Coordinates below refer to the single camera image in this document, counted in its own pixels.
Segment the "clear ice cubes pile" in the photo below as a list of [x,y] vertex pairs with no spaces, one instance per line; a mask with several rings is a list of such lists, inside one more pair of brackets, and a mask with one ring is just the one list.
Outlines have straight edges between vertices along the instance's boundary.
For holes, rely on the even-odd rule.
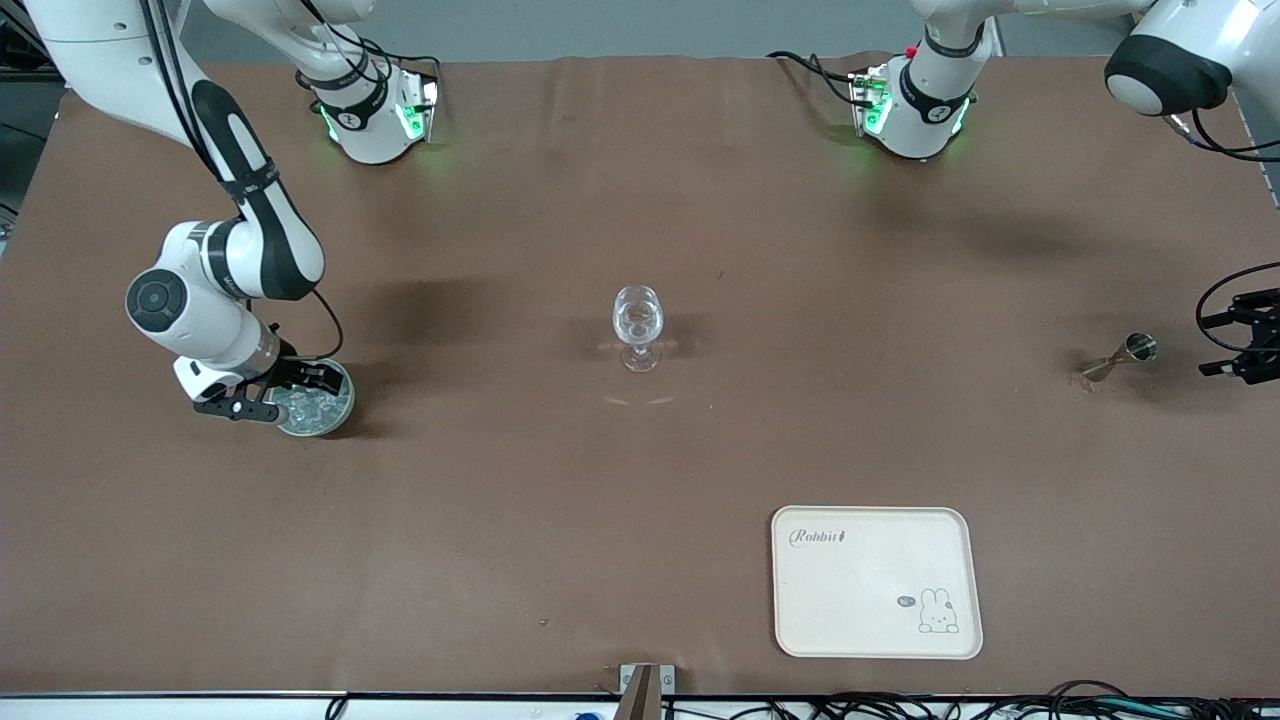
[[338,395],[278,387],[270,391],[268,401],[283,407],[287,419],[279,429],[294,437],[319,437],[337,430],[355,406],[349,386],[344,386]]

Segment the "clear wine glass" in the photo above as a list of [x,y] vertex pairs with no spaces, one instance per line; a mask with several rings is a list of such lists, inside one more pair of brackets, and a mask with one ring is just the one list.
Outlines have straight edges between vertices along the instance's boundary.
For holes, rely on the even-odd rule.
[[660,360],[657,343],[664,328],[657,292],[645,284],[623,287],[614,296],[612,323],[622,364],[635,373],[652,372]]

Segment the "brown table cover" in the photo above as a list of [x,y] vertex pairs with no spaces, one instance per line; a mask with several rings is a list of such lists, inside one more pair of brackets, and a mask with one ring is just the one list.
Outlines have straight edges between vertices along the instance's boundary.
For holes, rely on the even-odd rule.
[[[1193,322],[1280,259],[1280,211],[1100,61],[993,61],[925,164],[773,61],[456,65],[387,167],[289,69],[210,73],[321,238],[356,413],[191,409],[125,287],[230,204],[65,96],[0,260],[0,691],[589,692],[649,660],[707,693],[1280,694],[1280,383],[1199,375]],[[1152,363],[1076,373],[1135,332]],[[980,652],[785,653],[790,505],[960,512]]]

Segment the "metal jigger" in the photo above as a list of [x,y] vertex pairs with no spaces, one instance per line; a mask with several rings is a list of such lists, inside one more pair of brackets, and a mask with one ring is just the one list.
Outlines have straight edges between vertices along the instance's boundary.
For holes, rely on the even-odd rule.
[[1152,363],[1157,356],[1156,340],[1151,334],[1135,332],[1130,333],[1110,355],[1079,364],[1076,373],[1091,383],[1100,383],[1106,380],[1117,366]]

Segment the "dark slanted bar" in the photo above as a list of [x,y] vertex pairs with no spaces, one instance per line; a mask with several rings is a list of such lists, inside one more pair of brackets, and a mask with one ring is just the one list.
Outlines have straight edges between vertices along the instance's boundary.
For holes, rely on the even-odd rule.
[[635,664],[621,682],[622,694],[612,720],[664,720],[662,666]]

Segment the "cream rabbit print tray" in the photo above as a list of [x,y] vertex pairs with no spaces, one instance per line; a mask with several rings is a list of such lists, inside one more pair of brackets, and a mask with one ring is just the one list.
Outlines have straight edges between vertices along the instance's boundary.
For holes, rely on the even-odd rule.
[[983,647],[970,532],[952,509],[785,506],[771,569],[790,656],[965,661]]

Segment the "green bowl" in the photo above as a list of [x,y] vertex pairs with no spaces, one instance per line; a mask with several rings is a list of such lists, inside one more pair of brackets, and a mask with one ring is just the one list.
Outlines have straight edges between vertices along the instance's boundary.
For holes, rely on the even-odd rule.
[[287,436],[310,438],[338,430],[351,416],[356,405],[355,383],[346,368],[333,359],[307,363],[308,368],[323,368],[324,387],[278,386],[271,387],[265,401],[282,410],[278,429]]

